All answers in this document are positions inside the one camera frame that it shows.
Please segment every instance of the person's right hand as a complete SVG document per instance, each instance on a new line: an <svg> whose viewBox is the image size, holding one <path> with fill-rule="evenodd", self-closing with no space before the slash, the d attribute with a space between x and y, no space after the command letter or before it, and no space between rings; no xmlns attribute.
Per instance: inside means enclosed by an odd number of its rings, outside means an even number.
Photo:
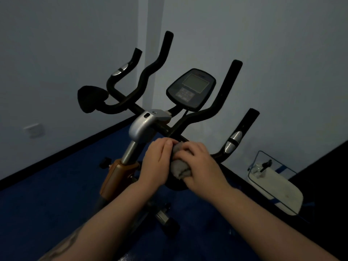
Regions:
<svg viewBox="0 0 348 261"><path fill-rule="evenodd" d="M186 186L199 197L213 203L218 194L230 187L220 167L202 143L185 142L182 149L173 159L182 159L191 168L192 177L183 179Z"/></svg>

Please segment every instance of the person's left arm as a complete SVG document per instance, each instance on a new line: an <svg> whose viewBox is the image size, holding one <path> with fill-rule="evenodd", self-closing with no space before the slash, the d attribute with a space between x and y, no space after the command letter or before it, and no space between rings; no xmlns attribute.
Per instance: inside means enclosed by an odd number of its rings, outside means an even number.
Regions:
<svg viewBox="0 0 348 261"><path fill-rule="evenodd" d="M176 143L170 138L152 142L143 159L139 180L40 260L112 259L136 214L166 182L172 147Z"/></svg>

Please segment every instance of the forearm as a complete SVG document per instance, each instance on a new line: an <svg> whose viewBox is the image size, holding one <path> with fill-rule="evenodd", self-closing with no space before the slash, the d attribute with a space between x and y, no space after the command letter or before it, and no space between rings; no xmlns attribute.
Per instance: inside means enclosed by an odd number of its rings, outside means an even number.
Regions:
<svg viewBox="0 0 348 261"><path fill-rule="evenodd" d="M240 190L226 187L212 203L263 260L337 260Z"/></svg>
<svg viewBox="0 0 348 261"><path fill-rule="evenodd" d="M75 239L66 244L68 249L54 260L110 260L128 226L154 192L141 183L130 185L75 232Z"/></svg>

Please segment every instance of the exercise bike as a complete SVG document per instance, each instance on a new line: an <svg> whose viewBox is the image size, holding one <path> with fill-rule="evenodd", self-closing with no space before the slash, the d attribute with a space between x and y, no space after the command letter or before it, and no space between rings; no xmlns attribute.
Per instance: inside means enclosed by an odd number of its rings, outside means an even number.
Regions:
<svg viewBox="0 0 348 261"><path fill-rule="evenodd" d="M214 102L207 109L201 110L211 95L216 80L205 71L191 69L172 83L166 91L168 98L175 104L173 108L167 111L160 109L144 110L135 102L144 94L150 75L164 65L173 36L173 33L170 31L165 33L158 58L142 71L137 87L128 96L124 96L115 89L115 84L137 66L142 54L142 51L137 48L135 48L131 60L111 74L107 80L107 90L94 86L83 86L78 90L78 102L85 113L98 110L106 114L116 114L129 109L138 115L129 129L129 136L132 141L122 158L115 160L109 167L109 173L100 189L100 198L96 204L95 213L136 181L134 173L141 166L138 162L139 155L145 145L152 140L156 132L178 141L188 141L181 136L182 132L188 125L209 119L220 111L241 70L243 63L233 60ZM119 103L107 105L104 101L109 95L119 101ZM184 116L173 127L169 127L167 123L183 109L186 110ZM233 153L258 115L259 112L257 110L251 108L248 110L220 151L211 155L216 162L223 162ZM176 179L171 173L165 185L174 191L187 189L185 183ZM166 214L167 210L168 207L160 208L153 202L148 202L146 205L146 212L155 215L161 223L165 234L169 237L174 237L180 226L175 220L168 217ZM144 217L141 217L131 230L134 231L143 219Z"/></svg>

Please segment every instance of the arm tattoo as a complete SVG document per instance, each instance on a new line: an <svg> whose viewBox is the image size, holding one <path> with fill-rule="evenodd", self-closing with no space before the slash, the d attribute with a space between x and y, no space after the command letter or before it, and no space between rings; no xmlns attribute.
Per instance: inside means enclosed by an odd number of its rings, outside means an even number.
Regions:
<svg viewBox="0 0 348 261"><path fill-rule="evenodd" d="M65 253L76 242L76 239L79 236L79 232L81 231L82 227L83 225L77 228L67 238L63 239L63 241L61 241L58 245L48 251L43 257L41 257L39 261L51 261L54 258Z"/></svg>

